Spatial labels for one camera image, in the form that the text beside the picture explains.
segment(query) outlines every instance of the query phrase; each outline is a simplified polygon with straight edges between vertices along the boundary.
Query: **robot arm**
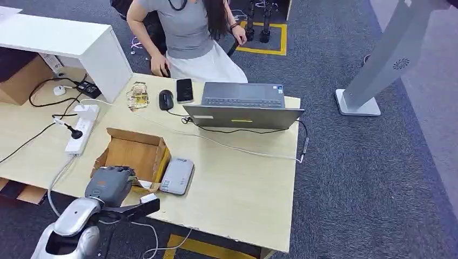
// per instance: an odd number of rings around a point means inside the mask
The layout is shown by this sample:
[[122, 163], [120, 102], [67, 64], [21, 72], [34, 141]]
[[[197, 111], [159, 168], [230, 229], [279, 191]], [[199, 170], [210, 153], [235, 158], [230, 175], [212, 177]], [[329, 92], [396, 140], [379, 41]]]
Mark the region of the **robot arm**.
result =
[[135, 173], [128, 167], [102, 167], [87, 185], [85, 197], [74, 200], [42, 233], [32, 259], [84, 259], [97, 251], [100, 219], [134, 221], [159, 210], [159, 199], [120, 207]]

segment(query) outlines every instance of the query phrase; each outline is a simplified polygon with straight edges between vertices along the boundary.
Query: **gray laptop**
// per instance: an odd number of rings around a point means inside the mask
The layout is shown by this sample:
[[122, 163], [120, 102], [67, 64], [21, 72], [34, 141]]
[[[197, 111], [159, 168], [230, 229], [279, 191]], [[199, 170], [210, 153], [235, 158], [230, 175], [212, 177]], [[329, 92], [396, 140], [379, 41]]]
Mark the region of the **gray laptop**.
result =
[[266, 128], [284, 130], [303, 109], [183, 105], [194, 123], [201, 127]]
[[205, 83], [202, 104], [207, 106], [285, 108], [281, 84]]

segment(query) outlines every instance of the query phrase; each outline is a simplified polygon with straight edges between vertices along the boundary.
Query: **laptop keyboard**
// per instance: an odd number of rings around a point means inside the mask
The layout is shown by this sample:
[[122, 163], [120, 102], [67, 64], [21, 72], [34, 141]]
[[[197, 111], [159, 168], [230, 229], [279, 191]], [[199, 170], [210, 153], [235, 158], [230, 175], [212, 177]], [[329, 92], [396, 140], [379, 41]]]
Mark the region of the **laptop keyboard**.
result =
[[218, 106], [239, 106], [239, 107], [280, 107], [280, 100], [241, 100], [227, 98], [205, 98], [203, 104]]

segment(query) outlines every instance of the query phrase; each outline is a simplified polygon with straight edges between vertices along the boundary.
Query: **cardboard box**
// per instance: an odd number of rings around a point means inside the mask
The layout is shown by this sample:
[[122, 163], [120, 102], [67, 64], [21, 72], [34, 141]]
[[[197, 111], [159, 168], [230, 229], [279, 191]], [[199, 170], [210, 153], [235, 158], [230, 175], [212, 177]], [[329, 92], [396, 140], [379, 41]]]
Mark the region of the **cardboard box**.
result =
[[156, 192], [171, 157], [164, 139], [116, 128], [107, 128], [106, 131], [111, 141], [96, 159], [91, 177], [101, 166], [129, 166], [135, 170], [138, 179], [152, 183], [149, 192]]
[[52, 78], [52, 70], [37, 55], [10, 79], [0, 83], [0, 101], [23, 105], [33, 88], [48, 78]]

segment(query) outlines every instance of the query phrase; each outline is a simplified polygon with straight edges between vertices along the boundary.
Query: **black smartphone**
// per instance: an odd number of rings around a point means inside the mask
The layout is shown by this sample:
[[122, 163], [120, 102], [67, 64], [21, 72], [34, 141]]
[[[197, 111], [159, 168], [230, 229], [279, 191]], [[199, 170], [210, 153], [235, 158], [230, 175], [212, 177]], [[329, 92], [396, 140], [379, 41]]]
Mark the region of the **black smartphone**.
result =
[[177, 80], [177, 102], [179, 104], [192, 103], [194, 96], [192, 95], [192, 82], [190, 79]]

